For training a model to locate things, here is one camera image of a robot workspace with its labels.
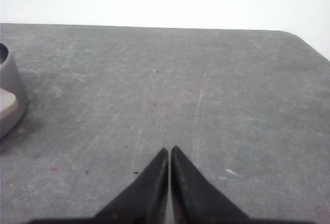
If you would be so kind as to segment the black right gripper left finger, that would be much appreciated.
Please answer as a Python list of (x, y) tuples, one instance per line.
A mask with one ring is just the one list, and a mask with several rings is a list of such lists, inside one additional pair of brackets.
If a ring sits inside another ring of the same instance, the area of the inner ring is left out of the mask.
[(168, 176), (169, 153), (162, 148), (135, 181), (94, 218), (104, 223), (164, 223)]

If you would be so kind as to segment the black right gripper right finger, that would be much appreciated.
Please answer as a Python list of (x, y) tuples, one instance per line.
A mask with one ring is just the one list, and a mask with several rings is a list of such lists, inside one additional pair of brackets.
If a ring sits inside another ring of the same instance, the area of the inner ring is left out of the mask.
[(229, 223), (250, 219), (202, 175), (178, 146), (171, 151), (171, 191), (176, 223)]

